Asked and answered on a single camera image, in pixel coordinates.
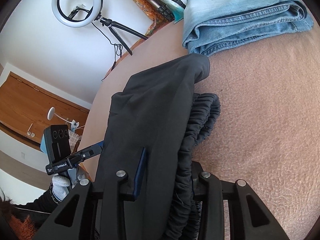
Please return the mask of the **white gloved left hand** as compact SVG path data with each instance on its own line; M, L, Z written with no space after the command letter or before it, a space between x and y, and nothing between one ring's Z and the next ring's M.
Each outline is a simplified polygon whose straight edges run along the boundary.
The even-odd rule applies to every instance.
M60 174L52 177L51 192L57 202L63 201L71 189L81 183L81 181L86 182L89 179L88 173L81 166L68 169L67 175L68 177Z

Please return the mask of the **black left sleeve forearm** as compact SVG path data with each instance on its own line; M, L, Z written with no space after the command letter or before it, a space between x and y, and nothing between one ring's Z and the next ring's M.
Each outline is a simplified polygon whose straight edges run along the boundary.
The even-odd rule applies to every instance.
M30 218L35 229L38 230L46 219L52 214L60 201L53 194L53 184L39 198L25 205L13 204L11 214L21 222Z

